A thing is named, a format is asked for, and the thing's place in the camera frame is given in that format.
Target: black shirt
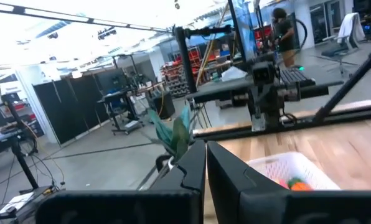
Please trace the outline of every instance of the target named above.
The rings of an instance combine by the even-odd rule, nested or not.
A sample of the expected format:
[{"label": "black shirt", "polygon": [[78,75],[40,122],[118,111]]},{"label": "black shirt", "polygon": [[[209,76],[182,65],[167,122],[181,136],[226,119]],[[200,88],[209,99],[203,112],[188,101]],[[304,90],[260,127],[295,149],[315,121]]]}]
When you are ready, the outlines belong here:
[{"label": "black shirt", "polygon": [[[288,30],[292,28],[292,23],[289,20],[284,20],[279,22],[276,25],[276,35],[277,37],[282,37],[284,36]],[[287,37],[286,39],[283,40],[278,40],[278,47],[280,52],[285,52],[289,50],[293,50],[293,36]]]}]

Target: glass door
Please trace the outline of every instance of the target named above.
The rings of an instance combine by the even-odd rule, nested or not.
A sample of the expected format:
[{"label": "glass door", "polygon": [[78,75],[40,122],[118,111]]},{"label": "glass door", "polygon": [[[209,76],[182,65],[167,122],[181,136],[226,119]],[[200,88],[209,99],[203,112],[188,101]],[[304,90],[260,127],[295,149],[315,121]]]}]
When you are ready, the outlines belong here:
[{"label": "glass door", "polygon": [[345,16],[344,8],[340,0],[326,2],[328,14],[328,32],[330,35],[337,35]]},{"label": "glass door", "polygon": [[311,6],[310,15],[314,43],[319,44],[323,42],[324,38],[328,37],[324,4]]}]

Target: white plastic basket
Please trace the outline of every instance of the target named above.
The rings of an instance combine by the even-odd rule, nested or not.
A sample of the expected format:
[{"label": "white plastic basket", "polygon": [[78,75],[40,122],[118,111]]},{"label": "white plastic basket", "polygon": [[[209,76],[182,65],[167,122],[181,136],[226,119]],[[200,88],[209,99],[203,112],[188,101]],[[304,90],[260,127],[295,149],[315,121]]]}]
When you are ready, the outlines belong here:
[{"label": "white plastic basket", "polygon": [[271,180],[288,181],[297,177],[314,190],[340,190],[322,170],[298,152],[255,159],[247,164]]}]

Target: gray floor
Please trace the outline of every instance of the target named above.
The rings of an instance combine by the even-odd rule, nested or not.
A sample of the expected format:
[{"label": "gray floor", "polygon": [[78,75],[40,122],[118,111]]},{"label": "gray floor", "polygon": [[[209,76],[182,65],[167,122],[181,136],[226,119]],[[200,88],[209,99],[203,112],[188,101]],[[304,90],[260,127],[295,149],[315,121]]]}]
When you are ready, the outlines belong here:
[{"label": "gray floor", "polygon": [[[305,67],[316,66],[328,71],[337,66],[336,62],[320,58],[321,51],[328,46],[321,46],[316,49],[304,50],[298,55],[297,63]],[[357,53],[347,56],[345,62],[350,70],[357,69],[357,65],[361,64],[371,51],[371,43],[366,43],[361,46],[361,50]],[[339,72],[324,72],[315,75],[317,82],[329,82],[341,80]],[[288,103],[286,111],[295,112],[300,110],[313,110],[322,106],[340,87],[332,87],[329,96],[322,96],[309,100],[303,100],[298,103]],[[371,100],[371,71],[361,82],[345,97],[343,103],[359,100]],[[183,100],[175,101],[176,112],[179,113],[184,106]],[[207,103],[207,111],[213,126],[223,124],[236,123],[249,119],[246,108],[228,108],[224,110],[218,109],[214,102]],[[41,138],[40,145],[44,150],[40,152],[40,158],[48,157],[45,153],[49,152],[54,161],[59,165],[65,175],[66,189],[116,189],[127,190],[136,189],[140,186],[144,177],[150,173],[153,168],[155,158],[164,153],[164,149],[156,145],[143,145],[149,143],[143,137],[141,131],[155,136],[154,128],[148,124],[141,130],[131,133],[129,136],[118,134],[113,136],[110,132],[110,124],[95,130],[78,141],[60,149],[53,144],[46,144]],[[49,185],[51,179],[48,176],[36,172],[35,165],[31,158],[26,158],[31,166],[34,175],[38,176],[39,185]],[[13,160],[11,152],[0,154],[0,204],[2,204],[4,192],[6,191],[7,178]],[[51,170],[57,182],[61,182],[63,177],[60,169],[54,164],[51,159],[44,161],[46,166]],[[36,161],[37,167],[45,174],[48,174],[46,168]],[[5,202],[18,194],[18,190],[28,189],[29,183],[17,161],[14,161],[14,166],[9,178],[7,195]]]}]

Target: person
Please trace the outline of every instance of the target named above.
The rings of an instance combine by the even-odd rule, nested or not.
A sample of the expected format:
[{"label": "person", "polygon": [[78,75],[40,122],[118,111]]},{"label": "person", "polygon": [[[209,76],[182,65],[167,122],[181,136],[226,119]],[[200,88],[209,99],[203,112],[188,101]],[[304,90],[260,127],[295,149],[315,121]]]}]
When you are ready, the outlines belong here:
[{"label": "person", "polygon": [[278,52],[282,55],[285,67],[290,68],[294,65],[294,30],[290,20],[286,18],[287,13],[282,8],[273,11],[273,23],[275,25],[275,45]]}]

